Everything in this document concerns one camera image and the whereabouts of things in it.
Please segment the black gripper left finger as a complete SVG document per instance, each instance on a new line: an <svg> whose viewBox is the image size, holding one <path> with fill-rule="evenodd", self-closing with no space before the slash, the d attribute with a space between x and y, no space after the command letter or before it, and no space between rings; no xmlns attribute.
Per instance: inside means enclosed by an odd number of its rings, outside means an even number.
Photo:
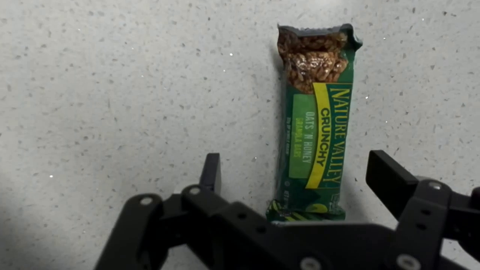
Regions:
<svg viewBox="0 0 480 270"><path fill-rule="evenodd" d="M210 217L220 205L219 178L220 154L208 153L196 184L166 199L156 193L129 198L94 270L160 270L177 246L187 246L205 267L217 270Z"/></svg>

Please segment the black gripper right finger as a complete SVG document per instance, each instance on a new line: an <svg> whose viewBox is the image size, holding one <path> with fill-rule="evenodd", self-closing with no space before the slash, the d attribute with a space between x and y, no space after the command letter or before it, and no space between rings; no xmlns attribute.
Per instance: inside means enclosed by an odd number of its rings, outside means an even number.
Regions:
<svg viewBox="0 0 480 270"><path fill-rule="evenodd" d="M418 178L384 150L370 150L366 183L396 217L393 240L382 258L385 270L463 270L441 255L454 240L480 261L480 187L468 195L433 178Z"/></svg>

